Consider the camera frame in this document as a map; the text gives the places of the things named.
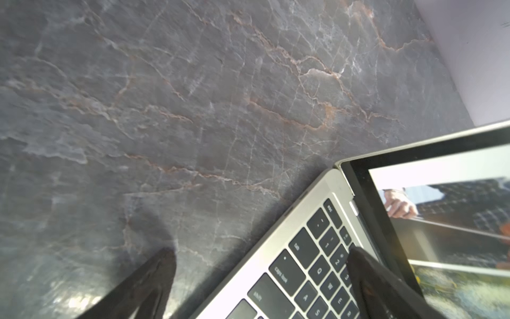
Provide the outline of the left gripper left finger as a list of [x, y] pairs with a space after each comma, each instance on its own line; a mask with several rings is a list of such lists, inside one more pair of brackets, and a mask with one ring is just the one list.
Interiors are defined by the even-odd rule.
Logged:
[[175, 252], [159, 250], [79, 318], [163, 318], [176, 269]]

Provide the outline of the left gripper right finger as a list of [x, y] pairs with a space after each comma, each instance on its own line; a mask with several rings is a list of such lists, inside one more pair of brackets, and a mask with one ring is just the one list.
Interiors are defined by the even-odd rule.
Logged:
[[361, 318], [433, 319], [444, 316], [360, 247], [350, 250], [347, 269]]

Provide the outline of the silver laptop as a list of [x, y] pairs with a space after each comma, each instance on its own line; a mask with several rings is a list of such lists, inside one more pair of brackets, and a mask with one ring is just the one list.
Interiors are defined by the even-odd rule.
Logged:
[[338, 161], [194, 318], [361, 318], [364, 249], [443, 318], [509, 317], [509, 122]]

